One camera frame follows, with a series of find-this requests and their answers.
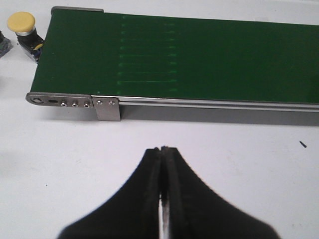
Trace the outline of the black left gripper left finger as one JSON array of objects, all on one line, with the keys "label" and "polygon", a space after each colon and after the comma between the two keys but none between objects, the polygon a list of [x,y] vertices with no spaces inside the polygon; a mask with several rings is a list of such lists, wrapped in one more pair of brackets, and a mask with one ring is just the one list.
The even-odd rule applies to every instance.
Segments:
[{"label": "black left gripper left finger", "polygon": [[103,205],[65,227],[60,239],[159,238],[161,156],[145,151],[125,184]]}]

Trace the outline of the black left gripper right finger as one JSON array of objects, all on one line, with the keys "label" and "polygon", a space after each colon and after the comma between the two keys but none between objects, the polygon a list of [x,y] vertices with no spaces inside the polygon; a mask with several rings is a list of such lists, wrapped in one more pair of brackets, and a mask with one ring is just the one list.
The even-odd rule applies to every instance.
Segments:
[{"label": "black left gripper right finger", "polygon": [[176,148],[162,147],[166,180],[165,226],[170,239],[277,239],[267,223],[211,190]]}]

